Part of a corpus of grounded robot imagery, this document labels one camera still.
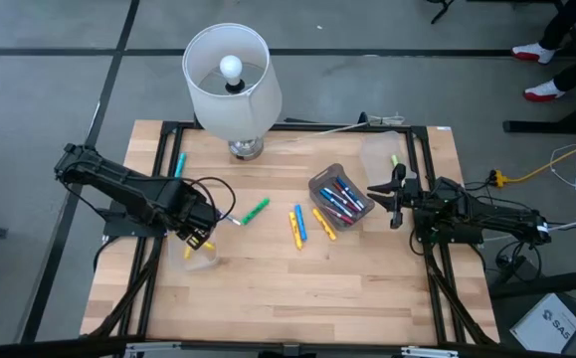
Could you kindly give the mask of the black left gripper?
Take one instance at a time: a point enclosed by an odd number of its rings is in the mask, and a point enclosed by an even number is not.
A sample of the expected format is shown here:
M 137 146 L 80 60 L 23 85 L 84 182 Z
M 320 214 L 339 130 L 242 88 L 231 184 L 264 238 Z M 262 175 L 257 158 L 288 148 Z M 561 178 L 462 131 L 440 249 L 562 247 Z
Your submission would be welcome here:
M 199 181 L 175 181 L 177 185 L 172 208 L 169 211 L 168 228 L 197 229 L 198 239 L 189 236 L 185 241 L 192 250 L 199 249 L 199 241 L 208 241 L 218 223 L 214 198 L 208 188 Z

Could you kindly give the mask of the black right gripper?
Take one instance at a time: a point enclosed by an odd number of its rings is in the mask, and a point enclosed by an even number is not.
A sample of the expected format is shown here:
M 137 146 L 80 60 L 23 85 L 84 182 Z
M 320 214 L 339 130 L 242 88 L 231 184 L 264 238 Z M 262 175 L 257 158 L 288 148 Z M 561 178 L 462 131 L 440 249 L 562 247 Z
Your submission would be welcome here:
M 407 168 L 404 164 L 397 164 L 392 171 L 392 179 L 385 184 L 367 187 L 368 191 L 381 194 L 394 193 L 393 196 L 368 193 L 367 197 L 392 213 L 390 227 L 398 229 L 403 223 L 403 208 L 413 208 L 413 202 L 419 197 L 421 187 L 417 176 L 407 177 Z

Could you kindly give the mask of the clear plastic bin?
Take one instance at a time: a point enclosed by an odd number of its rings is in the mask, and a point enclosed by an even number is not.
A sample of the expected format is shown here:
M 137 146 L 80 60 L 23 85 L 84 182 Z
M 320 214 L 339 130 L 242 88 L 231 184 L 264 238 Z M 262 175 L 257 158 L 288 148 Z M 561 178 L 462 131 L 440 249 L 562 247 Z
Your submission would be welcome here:
M 173 269 L 189 272 L 199 269 L 208 269 L 218 262 L 219 257 L 216 239 L 212 235 L 208 241 L 215 245 L 215 251 L 206 250 L 202 247 L 204 243 L 199 241 L 199 249 L 196 251 L 193 250 L 188 260 L 183 258 L 184 250 L 187 247 L 185 241 L 189 236 L 198 239 L 198 231 L 199 230 L 192 228 L 179 230 L 173 228 L 166 229 L 167 263 Z

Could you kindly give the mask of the blue Expo marker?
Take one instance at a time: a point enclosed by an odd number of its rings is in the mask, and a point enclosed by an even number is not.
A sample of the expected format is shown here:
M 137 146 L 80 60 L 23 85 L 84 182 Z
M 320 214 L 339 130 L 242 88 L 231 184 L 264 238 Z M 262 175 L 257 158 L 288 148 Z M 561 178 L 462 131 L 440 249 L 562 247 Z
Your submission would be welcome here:
M 356 206 L 359 210 L 364 209 L 364 205 L 359 201 L 358 197 L 352 192 L 348 185 L 346 185 L 340 177 L 336 178 L 336 183 L 340 187 L 344 195 Z
M 338 210 L 340 210 L 343 215 L 352 218 L 352 214 L 350 213 L 350 211 L 345 208 L 338 200 L 335 199 L 335 197 L 333 195 L 331 195 L 329 192 L 326 191 L 326 188 L 320 189 L 319 190 L 320 194 L 322 196 L 324 196 L 326 198 L 326 200 L 328 200 L 330 203 L 332 203 Z

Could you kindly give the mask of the red Expo marker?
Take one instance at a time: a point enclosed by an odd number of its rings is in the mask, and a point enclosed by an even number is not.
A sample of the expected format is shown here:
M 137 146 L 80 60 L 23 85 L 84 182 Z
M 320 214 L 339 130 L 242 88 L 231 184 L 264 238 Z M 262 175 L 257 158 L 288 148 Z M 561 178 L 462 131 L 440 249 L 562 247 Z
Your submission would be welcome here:
M 347 201 L 347 205 L 352 207 L 355 212 L 360 212 L 361 207 L 347 194 L 347 192 L 338 184 L 338 182 L 333 181 L 332 185 L 341 194 L 341 196 Z

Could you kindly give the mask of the brown Expo marker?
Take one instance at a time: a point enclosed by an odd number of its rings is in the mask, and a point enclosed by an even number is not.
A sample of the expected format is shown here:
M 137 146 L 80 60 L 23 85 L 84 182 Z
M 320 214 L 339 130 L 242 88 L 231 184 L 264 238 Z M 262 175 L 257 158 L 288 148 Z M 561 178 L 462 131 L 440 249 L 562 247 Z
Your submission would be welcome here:
M 352 225 L 352 224 L 353 224 L 353 221 L 352 221 L 349 217 L 347 217 L 347 216 L 345 216 L 345 215 L 343 215 L 343 214 L 340 214 L 339 212 L 337 212 L 337 211 L 335 211 L 335 210 L 333 210 L 333 209 L 331 209 L 331 208 L 328 208 L 328 207 L 325 207 L 325 210 L 326 210 L 327 212 L 329 212 L 331 215 L 333 215 L 334 217 L 336 217 L 336 218 L 338 218 L 339 220 L 341 220 L 343 223 L 346 223 L 347 225 Z

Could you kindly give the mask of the green highlighter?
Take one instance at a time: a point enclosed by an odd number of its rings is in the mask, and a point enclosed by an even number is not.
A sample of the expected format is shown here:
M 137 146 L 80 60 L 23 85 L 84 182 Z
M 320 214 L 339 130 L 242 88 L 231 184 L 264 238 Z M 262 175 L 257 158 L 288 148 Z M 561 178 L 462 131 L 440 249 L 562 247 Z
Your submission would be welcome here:
M 257 217 L 261 211 L 263 211 L 270 203 L 269 198 L 264 198 L 261 202 L 259 202 L 249 213 L 247 213 L 241 223 L 243 225 L 248 225 L 255 217 Z

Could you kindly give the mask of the grey translucent plastic bin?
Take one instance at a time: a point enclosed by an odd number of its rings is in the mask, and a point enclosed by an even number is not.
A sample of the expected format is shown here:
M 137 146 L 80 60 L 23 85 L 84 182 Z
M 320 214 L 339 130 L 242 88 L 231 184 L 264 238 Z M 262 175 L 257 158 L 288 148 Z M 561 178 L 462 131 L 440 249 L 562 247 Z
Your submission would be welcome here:
M 350 205 L 347 205 L 347 201 L 341 196 L 341 194 L 334 188 L 332 185 L 333 181 L 336 181 L 336 178 L 340 177 L 342 181 L 349 186 L 352 192 L 358 197 L 359 201 L 364 205 L 364 209 L 360 212 L 355 212 L 352 210 Z M 331 195 L 335 197 L 345 208 L 347 208 L 350 213 L 352 214 L 353 221 L 352 225 L 347 225 L 343 223 L 338 218 L 331 215 L 329 212 L 325 210 L 325 207 L 331 208 L 340 214 L 343 214 L 340 210 L 338 210 L 332 203 L 330 203 L 324 196 L 322 196 L 319 192 L 320 189 L 326 188 L 326 191 L 329 192 Z M 343 166 L 340 163 L 333 163 L 320 173 L 316 174 L 312 177 L 308 182 L 308 189 L 310 199 L 313 202 L 315 208 L 317 208 L 321 214 L 323 215 L 326 222 L 332 227 L 335 231 L 347 231 L 350 229 L 356 229 L 358 226 L 358 222 L 361 221 L 363 218 L 367 216 L 367 214 L 374 209 L 375 203 L 372 199 L 369 199 L 355 183 L 351 180 L 351 178 L 345 173 Z

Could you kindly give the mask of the blue highlighter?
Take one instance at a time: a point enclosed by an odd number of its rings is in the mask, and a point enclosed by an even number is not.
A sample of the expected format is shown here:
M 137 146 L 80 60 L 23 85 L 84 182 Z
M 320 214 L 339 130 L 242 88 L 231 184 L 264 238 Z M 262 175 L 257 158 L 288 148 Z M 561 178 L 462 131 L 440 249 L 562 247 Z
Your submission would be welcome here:
M 301 209 L 300 204 L 296 204 L 294 206 L 294 213 L 296 216 L 296 222 L 297 222 L 298 232 L 299 232 L 300 238 L 303 242 L 306 242 L 307 241 L 307 232 L 305 229 L 305 224 L 304 224 L 304 219 L 303 219 L 303 214 L 302 214 L 302 209 Z

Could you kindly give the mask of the white shade silver table lamp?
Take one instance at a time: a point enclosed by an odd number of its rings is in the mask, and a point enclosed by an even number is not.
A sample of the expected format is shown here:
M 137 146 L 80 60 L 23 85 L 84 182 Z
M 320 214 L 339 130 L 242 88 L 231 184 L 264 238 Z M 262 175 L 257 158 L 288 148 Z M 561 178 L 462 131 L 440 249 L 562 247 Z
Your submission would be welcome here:
M 283 106 L 264 38 L 245 25 L 212 25 L 188 44 L 182 71 L 199 124 L 226 141 L 235 158 L 260 156 Z

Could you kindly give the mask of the black desk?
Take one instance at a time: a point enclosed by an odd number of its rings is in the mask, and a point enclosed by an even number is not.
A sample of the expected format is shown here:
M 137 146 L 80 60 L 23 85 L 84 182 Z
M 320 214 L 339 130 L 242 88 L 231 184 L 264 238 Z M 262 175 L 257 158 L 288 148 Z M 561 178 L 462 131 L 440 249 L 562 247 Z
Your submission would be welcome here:
M 517 121 L 502 123 L 507 133 L 576 134 L 576 110 L 555 121 Z

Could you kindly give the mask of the red and white shoe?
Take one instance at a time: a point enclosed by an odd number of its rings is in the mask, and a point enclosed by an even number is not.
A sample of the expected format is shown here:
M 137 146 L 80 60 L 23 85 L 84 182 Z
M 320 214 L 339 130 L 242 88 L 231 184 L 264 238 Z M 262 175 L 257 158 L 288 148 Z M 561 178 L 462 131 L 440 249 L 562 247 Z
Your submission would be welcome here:
M 547 102 L 560 98 L 565 95 L 563 90 L 560 90 L 554 80 L 542 83 L 536 87 L 526 89 L 523 92 L 523 97 L 532 102 Z
M 515 46 L 510 49 L 511 55 L 521 61 L 536 62 L 547 65 L 557 53 L 557 49 L 548 50 L 538 43 Z

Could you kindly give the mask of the white printed box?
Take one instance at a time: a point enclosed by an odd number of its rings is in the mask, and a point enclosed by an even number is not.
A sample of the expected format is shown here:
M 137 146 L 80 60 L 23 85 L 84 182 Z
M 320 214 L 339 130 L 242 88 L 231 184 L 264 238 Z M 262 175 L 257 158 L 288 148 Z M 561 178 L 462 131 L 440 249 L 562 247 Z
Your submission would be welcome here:
M 576 333 L 576 316 L 555 293 L 548 293 L 509 332 L 526 350 L 560 354 Z

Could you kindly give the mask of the black aluminium table frame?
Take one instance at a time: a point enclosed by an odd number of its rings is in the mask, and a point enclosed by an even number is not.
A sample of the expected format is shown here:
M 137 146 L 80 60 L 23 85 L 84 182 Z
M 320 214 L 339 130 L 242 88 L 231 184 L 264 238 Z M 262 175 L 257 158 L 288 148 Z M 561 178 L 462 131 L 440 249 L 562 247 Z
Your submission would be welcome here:
M 180 342 L 181 349 L 396 354 L 405 346 L 441 348 L 470 342 L 461 323 L 428 280 L 425 262 L 408 246 L 411 225 L 391 230 L 374 209 L 356 229 L 329 239 L 313 215 L 308 241 L 293 242 L 288 212 L 312 208 L 308 180 L 340 163 L 359 189 L 367 186 L 360 160 L 363 139 L 375 134 L 306 136 L 305 125 L 280 124 L 265 154 L 239 163 L 220 141 L 190 122 L 139 120 L 125 164 L 170 174 L 178 152 L 194 177 L 212 176 L 211 192 L 245 215 L 269 205 L 246 226 L 222 223 L 218 262 L 177 271 L 167 263 L 166 239 L 120 237 L 99 255 L 82 330 L 90 333 L 117 305 L 139 271 L 151 276 L 116 328 L 140 342 Z

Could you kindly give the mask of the silver metal bracket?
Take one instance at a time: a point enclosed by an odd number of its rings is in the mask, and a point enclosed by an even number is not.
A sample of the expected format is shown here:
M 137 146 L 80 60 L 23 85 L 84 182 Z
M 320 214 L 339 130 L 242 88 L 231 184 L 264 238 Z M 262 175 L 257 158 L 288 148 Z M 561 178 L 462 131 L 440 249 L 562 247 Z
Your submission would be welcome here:
M 146 353 L 179 350 L 180 342 L 139 342 L 125 346 L 123 358 L 143 358 Z
M 419 346 L 406 346 L 401 348 L 403 358 L 460 358 L 458 351 Z

